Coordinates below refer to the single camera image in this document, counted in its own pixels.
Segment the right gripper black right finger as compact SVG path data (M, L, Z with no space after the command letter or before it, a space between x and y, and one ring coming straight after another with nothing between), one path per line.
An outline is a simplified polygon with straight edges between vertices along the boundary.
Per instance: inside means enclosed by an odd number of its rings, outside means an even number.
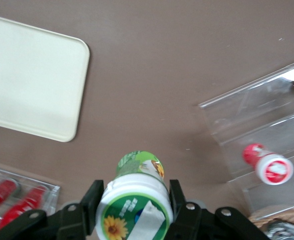
M225 206L214 213L187 201L177 179L171 179L169 198L174 220L165 235L167 240L267 240L268 237L247 217Z

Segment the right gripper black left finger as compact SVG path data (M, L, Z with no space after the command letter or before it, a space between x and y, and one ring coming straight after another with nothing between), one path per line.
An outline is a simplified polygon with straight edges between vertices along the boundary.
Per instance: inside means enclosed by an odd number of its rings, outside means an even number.
M0 229L0 240L84 240L96 225L96 211L104 192L95 180L79 203L70 203L52 215L28 210Z

